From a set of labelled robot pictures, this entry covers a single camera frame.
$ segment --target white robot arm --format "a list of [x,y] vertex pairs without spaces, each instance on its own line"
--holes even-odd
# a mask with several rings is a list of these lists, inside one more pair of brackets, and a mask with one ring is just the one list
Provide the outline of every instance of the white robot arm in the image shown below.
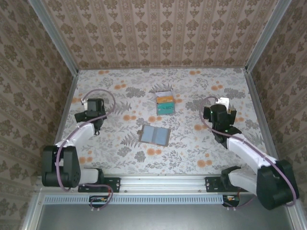
[[[251,144],[239,129],[232,126],[236,111],[228,110],[228,106],[229,99],[221,98],[211,107],[204,108],[203,118],[212,123],[215,140],[242,158],[252,171],[238,166],[222,170],[220,179],[224,190],[243,188],[255,194],[268,210],[298,198],[299,192],[291,164],[286,160],[278,161]],[[289,184],[296,197],[293,197]]]
[[[89,123],[85,126],[81,127],[79,131],[72,136],[72,138],[65,143],[64,148],[67,148],[68,146],[75,147],[77,153],[82,151],[82,147],[86,144],[89,138],[95,135],[95,128],[94,124]],[[58,142],[56,144],[57,147],[60,147],[61,144],[66,139],[63,139],[62,141]],[[63,159],[60,161],[60,166],[64,165]],[[82,184],[94,184],[98,181],[98,170],[97,169],[91,169],[91,168],[80,168],[80,181],[78,185]]]
[[44,186],[59,186],[56,165],[59,164],[60,180],[64,187],[77,187],[82,184],[94,184],[104,179],[101,169],[80,168],[78,153],[88,139],[99,134],[103,120],[106,119],[104,101],[90,98],[85,104],[85,111],[75,114],[80,125],[70,138],[65,138],[54,146],[46,146],[42,156],[42,183]]

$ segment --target wire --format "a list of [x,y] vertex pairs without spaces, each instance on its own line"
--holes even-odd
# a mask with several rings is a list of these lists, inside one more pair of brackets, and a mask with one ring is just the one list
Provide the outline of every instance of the wire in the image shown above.
[[62,183],[62,180],[61,180],[60,171],[59,171],[59,158],[60,158],[60,154],[61,154],[61,151],[62,151],[64,145],[66,144],[66,142],[68,142],[68,141],[73,137],[73,135],[75,135],[75,134],[80,130],[80,128],[82,128],[82,127],[85,126],[86,124],[89,124],[89,123],[91,123],[91,122],[93,122],[93,121],[99,120],[99,119],[101,119],[101,118],[104,118],[104,117],[110,115],[110,114],[114,111],[115,106],[116,106],[116,101],[115,101],[114,95],[113,95],[110,91],[108,91],[108,90],[103,90],[103,89],[95,89],[95,90],[89,91],[89,92],[82,98],[82,100],[84,100],[90,93],[95,92],[95,91],[103,91],[103,92],[107,92],[108,94],[110,94],[111,97],[112,97],[112,99],[113,99],[114,104],[113,104],[112,109],[111,109],[107,114],[102,115],[102,116],[99,116],[99,117],[96,117],[96,118],[93,118],[93,119],[91,119],[91,120],[89,120],[89,121],[86,121],[86,122],[82,123],[78,128],[76,128],[74,131],[72,131],[72,132],[68,135],[67,139],[64,140],[63,143],[60,145],[60,147],[59,147],[59,149],[58,149],[58,152],[57,152],[57,158],[56,158],[56,173],[57,173],[57,179],[58,179],[59,186],[60,186],[60,188],[61,188],[63,191],[65,191],[65,192],[68,192],[71,188],[66,189],[66,188],[64,187],[64,185],[63,185],[63,183]]
[[227,203],[224,201],[224,204],[227,204],[228,206],[230,207],[227,207],[227,208],[231,208],[233,210],[236,210],[237,208],[241,208],[241,207],[244,207],[244,206],[247,206],[249,203],[251,203],[254,199],[256,198],[256,196],[253,196],[248,202],[242,204],[242,205],[239,205],[237,207],[233,207],[231,204]]
[[240,199],[240,192],[241,192],[241,189],[239,189],[238,193],[236,194],[239,199]]
[[92,210],[97,210],[97,211],[99,211],[99,210],[105,208],[105,207],[111,202],[111,199],[112,199],[113,194],[114,194],[114,191],[113,191],[113,189],[112,189],[111,186],[109,186],[109,185],[107,185],[107,184],[84,184],[84,185],[85,185],[85,186],[88,186],[88,187],[105,187],[105,188],[108,188],[109,190],[111,190],[111,196],[110,196],[110,198],[107,200],[107,202],[106,202],[102,207],[99,207],[99,208],[93,207],[93,201],[99,199],[99,197],[96,197],[96,198],[94,198],[94,199],[91,200],[91,202],[90,202],[90,207],[92,208]]
[[202,118],[201,116],[201,112],[202,112],[202,108],[203,108],[203,104],[205,103],[206,100],[210,99],[210,98],[214,98],[215,101],[217,102],[218,99],[217,97],[215,96],[208,96],[206,97],[204,100],[202,100],[202,102],[200,103],[200,107],[199,107],[199,115],[200,115],[200,119],[201,119],[201,122],[203,122],[203,124],[212,132],[214,133],[217,133],[217,134],[220,134],[220,135],[223,135],[223,136],[226,136],[226,137],[229,137],[229,138],[234,138],[234,139],[237,139],[239,141],[242,141],[244,142],[244,144],[246,144],[248,147],[250,147],[253,151],[255,151],[258,155],[260,155],[263,159],[265,159],[278,173],[279,175],[284,179],[284,181],[287,183],[287,185],[289,186],[290,190],[291,190],[291,193],[292,193],[292,196],[293,196],[293,201],[290,202],[289,204],[286,204],[286,206],[290,207],[290,206],[293,206],[295,205],[296,203],[296,193],[294,191],[294,188],[291,184],[291,182],[288,180],[288,178],[285,176],[285,174],[283,174],[283,172],[270,160],[268,159],[265,154],[263,154],[261,151],[259,151],[256,147],[254,147],[253,145],[251,145],[249,142],[246,142],[244,141],[242,138],[239,138],[237,136],[233,136],[233,135],[229,135],[229,134],[226,134],[226,133],[222,133],[222,132],[219,132],[219,131],[216,131],[214,130],[213,128],[211,128],[206,122],[205,120]]

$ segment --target brown wallpaper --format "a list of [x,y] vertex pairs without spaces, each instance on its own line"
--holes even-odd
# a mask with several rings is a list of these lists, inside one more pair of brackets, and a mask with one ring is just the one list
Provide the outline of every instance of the brown wallpaper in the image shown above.
[[71,74],[25,0],[0,0],[0,229],[18,229]]
[[252,72],[279,156],[307,210],[307,0],[293,0]]
[[244,66],[277,0],[43,0],[80,69]]

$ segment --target purple cable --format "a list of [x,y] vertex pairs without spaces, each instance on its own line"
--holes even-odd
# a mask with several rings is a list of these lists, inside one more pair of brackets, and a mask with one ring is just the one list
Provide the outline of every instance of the purple cable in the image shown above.
[[224,204],[227,204],[227,205],[230,206],[230,207],[227,207],[227,208],[237,209],[237,208],[241,208],[241,207],[244,207],[244,206],[248,205],[248,204],[249,204],[250,202],[252,202],[255,198],[256,198],[256,196],[253,196],[253,198],[251,198],[248,202],[246,202],[246,203],[244,203],[244,204],[242,204],[242,205],[239,205],[239,206],[237,206],[237,207],[233,207],[231,204],[229,204],[229,203],[227,203],[227,202],[225,202],[225,201],[224,201]]
[[68,192],[68,191],[70,190],[70,188],[69,188],[69,189],[66,189],[66,188],[64,187],[64,185],[63,185],[63,183],[62,183],[62,181],[61,181],[60,173],[59,173],[59,158],[60,158],[60,153],[61,153],[61,151],[62,151],[64,145],[66,144],[66,142],[68,142],[68,141],[73,137],[73,135],[75,135],[75,134],[79,131],[80,128],[82,128],[83,126],[85,126],[85,125],[88,124],[88,123],[91,123],[92,121],[99,120],[99,119],[101,119],[101,118],[104,118],[104,117],[110,115],[110,114],[114,111],[114,109],[115,109],[115,105],[116,105],[115,97],[114,97],[114,95],[113,95],[111,92],[109,92],[108,90],[103,90],[103,89],[91,90],[91,91],[89,91],[89,92],[82,98],[82,100],[84,100],[90,93],[95,92],[95,91],[103,91],[103,92],[109,93],[109,94],[111,95],[113,101],[114,101],[114,104],[113,104],[112,109],[111,109],[107,114],[105,114],[105,115],[103,115],[103,116],[99,116],[99,117],[93,118],[93,119],[91,119],[91,120],[89,120],[89,121],[86,121],[86,122],[82,123],[78,128],[76,128],[74,131],[72,131],[72,132],[68,135],[67,139],[66,139],[65,141],[63,141],[63,143],[60,145],[59,150],[58,150],[58,152],[57,152],[57,158],[56,158],[56,172],[57,172],[57,179],[58,179],[59,186],[60,186],[61,189],[64,190],[65,192]]
[[106,187],[106,188],[108,188],[108,189],[111,190],[111,196],[110,196],[110,198],[109,198],[109,199],[107,200],[107,202],[106,202],[102,207],[100,207],[100,208],[95,208],[95,207],[93,207],[93,201],[99,199],[99,197],[92,199],[92,200],[91,200],[91,203],[90,203],[90,207],[91,207],[92,209],[96,209],[96,210],[98,210],[98,209],[99,209],[99,210],[100,210],[100,209],[103,209],[103,208],[105,208],[105,207],[111,202],[111,199],[112,199],[113,193],[114,193],[114,191],[113,191],[113,189],[112,189],[111,186],[109,186],[109,185],[107,185],[107,184],[85,184],[85,186],[89,186],[89,187]]
[[209,129],[211,130],[212,132],[214,133],[217,133],[217,134],[220,134],[220,135],[223,135],[223,136],[226,136],[226,137],[229,137],[229,138],[234,138],[234,139],[237,139],[239,141],[242,141],[244,142],[244,144],[246,144],[248,147],[250,147],[252,150],[254,150],[258,155],[260,155],[262,158],[264,158],[278,173],[279,175],[284,179],[284,181],[287,183],[287,185],[289,186],[290,190],[291,190],[291,193],[292,193],[292,196],[293,196],[293,201],[290,203],[290,204],[286,204],[286,206],[290,207],[290,206],[293,206],[295,205],[296,203],[296,194],[295,194],[295,191],[294,191],[294,188],[291,184],[291,182],[288,180],[288,178],[285,176],[285,174],[283,174],[283,172],[277,168],[277,166],[270,160],[268,159],[263,153],[261,153],[256,147],[252,146],[250,143],[248,142],[245,142],[242,138],[239,138],[239,137],[236,137],[236,136],[233,136],[233,135],[229,135],[229,134],[226,134],[226,133],[222,133],[222,132],[219,132],[219,131],[216,131],[214,129],[212,129],[210,126],[207,125],[207,123],[205,122],[205,120],[202,118],[201,116],[201,112],[202,112],[202,108],[203,108],[203,104],[205,103],[205,101],[209,98],[214,98],[215,101],[217,102],[218,99],[217,97],[214,97],[214,96],[208,96],[206,97],[204,100],[202,100],[201,104],[200,104],[200,107],[199,107],[199,115],[200,115],[200,119],[201,119],[201,122],[203,122],[203,124]]

